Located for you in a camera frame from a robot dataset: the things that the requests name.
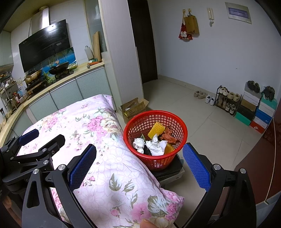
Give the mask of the person's left hand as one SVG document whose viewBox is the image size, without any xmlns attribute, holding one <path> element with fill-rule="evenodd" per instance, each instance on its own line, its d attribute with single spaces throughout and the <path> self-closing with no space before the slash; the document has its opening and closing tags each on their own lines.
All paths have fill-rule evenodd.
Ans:
<svg viewBox="0 0 281 228">
<path fill-rule="evenodd" d="M 11 209 L 12 201 L 11 201 L 11 199 L 9 198 L 9 196 L 5 196 L 5 197 L 4 197 L 4 200 L 3 200 L 2 202 L 3 202 L 3 204 L 4 204 L 4 206 L 5 206 L 5 208 L 6 208 L 7 210 Z"/>
</svg>

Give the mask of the person's right hand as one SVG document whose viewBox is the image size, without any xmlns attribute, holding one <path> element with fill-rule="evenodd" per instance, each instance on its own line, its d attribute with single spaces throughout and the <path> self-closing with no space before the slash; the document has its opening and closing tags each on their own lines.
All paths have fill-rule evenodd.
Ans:
<svg viewBox="0 0 281 228">
<path fill-rule="evenodd" d="M 150 222 L 147 219 L 143 219 L 140 222 L 140 228 L 158 228 L 155 224 L 153 224 L 152 222 Z"/>
</svg>

